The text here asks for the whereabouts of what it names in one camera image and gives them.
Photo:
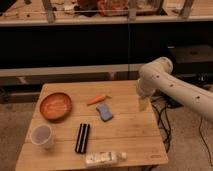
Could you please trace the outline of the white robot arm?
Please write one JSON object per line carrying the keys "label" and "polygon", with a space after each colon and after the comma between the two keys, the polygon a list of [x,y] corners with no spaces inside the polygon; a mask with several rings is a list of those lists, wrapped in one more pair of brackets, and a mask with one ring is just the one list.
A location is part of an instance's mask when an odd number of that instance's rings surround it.
{"label": "white robot arm", "polygon": [[160,90],[213,124],[213,92],[175,78],[172,70],[173,63],[167,57],[143,64],[136,83],[138,95],[144,99]]}

